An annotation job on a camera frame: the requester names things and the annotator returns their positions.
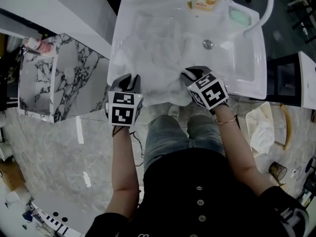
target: sink basin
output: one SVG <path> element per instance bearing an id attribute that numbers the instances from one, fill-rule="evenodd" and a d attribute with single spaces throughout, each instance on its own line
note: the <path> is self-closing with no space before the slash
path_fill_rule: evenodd
<path id="1" fill-rule="evenodd" d="M 231 0 L 220 0 L 212 12 L 190 9 L 190 0 L 121 0 L 112 43 L 108 84 L 122 75 L 112 66 L 122 42 L 131 35 L 158 35 L 176 40 L 195 65 L 209 67 L 220 77 L 229 94 L 265 99 L 267 95 L 266 53 L 262 29 L 251 37 L 243 32 L 259 21 L 259 14 Z M 248 15 L 251 24 L 230 19 L 231 8 Z M 190 39 L 189 47 L 185 46 Z M 211 42 L 206 49 L 203 41 Z"/>

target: person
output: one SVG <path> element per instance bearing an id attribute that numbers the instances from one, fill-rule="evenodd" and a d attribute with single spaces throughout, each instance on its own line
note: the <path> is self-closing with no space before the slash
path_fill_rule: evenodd
<path id="1" fill-rule="evenodd" d="M 139 207 L 129 130 L 115 127 L 113 196 L 86 236 L 303 236 L 303 207 L 259 172 L 230 108 L 214 111 L 189 120 L 189 138 L 171 116 L 149 124 Z"/>

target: white shoe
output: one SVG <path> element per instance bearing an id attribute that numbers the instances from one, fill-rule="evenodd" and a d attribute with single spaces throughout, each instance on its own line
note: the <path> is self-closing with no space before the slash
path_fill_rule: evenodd
<path id="1" fill-rule="evenodd" d="M 168 115 L 173 117 L 175 120 L 178 121 L 179 115 L 180 115 L 180 107 L 177 105 L 173 105 L 170 107 L 168 111 Z"/>

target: silver bracelet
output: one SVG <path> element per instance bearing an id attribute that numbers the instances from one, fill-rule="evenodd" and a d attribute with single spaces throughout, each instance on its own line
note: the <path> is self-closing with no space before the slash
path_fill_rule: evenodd
<path id="1" fill-rule="evenodd" d="M 225 122 L 218 122 L 217 119 L 216 119 L 216 120 L 215 120 L 215 123 L 217 123 L 217 124 L 225 124 L 225 123 L 232 122 L 232 121 L 234 121 L 235 119 L 236 119 L 236 117 L 234 117 L 234 119 L 232 119 L 232 120 L 225 121 Z"/>

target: white hose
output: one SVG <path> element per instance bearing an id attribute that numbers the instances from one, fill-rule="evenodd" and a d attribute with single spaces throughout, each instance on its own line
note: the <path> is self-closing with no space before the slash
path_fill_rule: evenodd
<path id="1" fill-rule="evenodd" d="M 259 28 L 262 27 L 267 20 L 270 18 L 272 10 L 273 10 L 273 4 L 274 4 L 274 0 L 268 0 L 268 6 L 267 9 L 265 11 L 265 13 L 263 14 L 262 18 L 250 29 L 246 30 L 243 32 L 243 35 L 248 38 L 251 37 L 252 34 Z"/>

